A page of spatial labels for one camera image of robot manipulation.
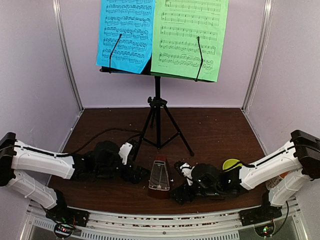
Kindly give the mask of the wooden metronome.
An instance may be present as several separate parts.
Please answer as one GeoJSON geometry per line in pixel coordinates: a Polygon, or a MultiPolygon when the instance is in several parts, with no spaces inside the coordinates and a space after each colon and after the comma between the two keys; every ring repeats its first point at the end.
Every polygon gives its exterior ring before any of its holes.
{"type": "Polygon", "coordinates": [[[157,155],[150,171],[147,195],[158,200],[168,200],[171,188],[171,175],[167,157],[157,155]]]}

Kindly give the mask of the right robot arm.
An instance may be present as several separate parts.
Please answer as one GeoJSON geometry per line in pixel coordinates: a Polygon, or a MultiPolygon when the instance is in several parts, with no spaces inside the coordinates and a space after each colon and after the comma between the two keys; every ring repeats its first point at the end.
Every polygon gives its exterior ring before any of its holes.
{"type": "Polygon", "coordinates": [[[285,174],[280,183],[267,191],[267,202],[256,210],[258,219],[266,221],[306,182],[319,179],[320,139],[295,130],[282,147],[253,163],[238,161],[225,170],[219,170],[208,163],[191,166],[178,161],[174,168],[185,182],[172,190],[169,196],[180,205],[192,202],[197,196],[238,197],[285,174]]]}

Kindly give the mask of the black music stand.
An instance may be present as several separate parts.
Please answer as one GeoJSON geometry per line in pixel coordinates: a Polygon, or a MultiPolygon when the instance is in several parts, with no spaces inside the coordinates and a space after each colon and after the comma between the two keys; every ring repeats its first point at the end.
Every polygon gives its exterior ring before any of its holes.
{"type": "Polygon", "coordinates": [[[174,117],[170,113],[167,104],[168,102],[161,98],[161,77],[155,76],[154,77],[154,83],[155,83],[155,96],[149,97],[147,99],[147,102],[150,106],[150,110],[148,113],[148,116],[145,120],[144,126],[142,128],[142,132],[138,135],[139,139],[136,145],[136,150],[134,152],[134,155],[132,157],[133,160],[137,159],[139,150],[141,148],[142,142],[146,142],[150,144],[151,146],[156,147],[158,150],[162,149],[164,146],[166,146],[168,143],[170,143],[172,140],[174,140],[176,137],[180,137],[183,141],[185,147],[187,148],[190,156],[194,156],[195,153],[191,149],[188,141],[186,140],[185,136],[183,135],[180,127],[178,126],[177,122],[175,121],[174,117]],[[176,133],[168,138],[165,142],[162,142],[162,136],[161,136],[161,110],[164,110],[167,116],[169,117],[171,123],[173,124],[176,133]],[[146,132],[147,128],[156,128],[156,142],[152,142],[149,139],[146,138],[146,132]]]}

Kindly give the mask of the green sheet music page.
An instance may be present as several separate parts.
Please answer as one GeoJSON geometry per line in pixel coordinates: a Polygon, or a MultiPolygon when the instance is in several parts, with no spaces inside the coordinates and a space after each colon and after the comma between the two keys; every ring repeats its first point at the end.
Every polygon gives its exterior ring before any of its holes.
{"type": "Polygon", "coordinates": [[[217,82],[228,8],[227,0],[157,0],[151,73],[217,82]]]}

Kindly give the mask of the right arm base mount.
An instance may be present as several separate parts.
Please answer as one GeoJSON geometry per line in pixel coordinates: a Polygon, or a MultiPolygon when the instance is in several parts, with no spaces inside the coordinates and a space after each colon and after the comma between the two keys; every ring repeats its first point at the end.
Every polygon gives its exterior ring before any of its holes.
{"type": "Polygon", "coordinates": [[[271,206],[265,198],[258,207],[241,210],[239,218],[243,227],[254,226],[255,233],[262,238],[270,238],[276,233],[274,219],[282,216],[281,206],[271,206]]]}

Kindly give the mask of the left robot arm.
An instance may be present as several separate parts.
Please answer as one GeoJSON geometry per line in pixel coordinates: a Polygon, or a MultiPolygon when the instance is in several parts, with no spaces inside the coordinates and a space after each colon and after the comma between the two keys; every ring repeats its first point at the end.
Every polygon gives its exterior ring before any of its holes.
{"type": "Polygon", "coordinates": [[[136,145],[127,141],[118,146],[106,140],[98,142],[85,154],[58,153],[27,145],[17,140],[15,133],[8,132],[0,140],[0,185],[37,202],[50,217],[67,222],[73,213],[63,193],[41,184],[26,171],[73,181],[80,181],[83,177],[108,180],[119,174],[124,181],[137,184],[149,176],[150,171],[135,165],[136,145]]]}

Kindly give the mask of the blue sheet music page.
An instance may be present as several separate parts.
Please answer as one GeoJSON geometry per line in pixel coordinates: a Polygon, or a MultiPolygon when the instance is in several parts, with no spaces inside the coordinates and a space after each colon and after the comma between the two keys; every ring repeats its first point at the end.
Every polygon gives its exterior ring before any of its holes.
{"type": "Polygon", "coordinates": [[[141,74],[152,56],[154,0],[102,0],[96,65],[141,74]]]}

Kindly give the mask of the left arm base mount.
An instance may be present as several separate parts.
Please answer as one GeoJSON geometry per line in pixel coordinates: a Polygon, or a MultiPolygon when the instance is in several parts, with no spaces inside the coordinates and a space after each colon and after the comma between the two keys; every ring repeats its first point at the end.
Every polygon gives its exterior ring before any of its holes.
{"type": "Polygon", "coordinates": [[[45,216],[55,223],[53,228],[55,236],[58,239],[64,240],[73,234],[76,227],[87,226],[90,213],[86,210],[68,207],[66,199],[61,191],[55,190],[55,194],[57,197],[56,206],[51,209],[43,207],[43,210],[46,213],[45,216]]]}

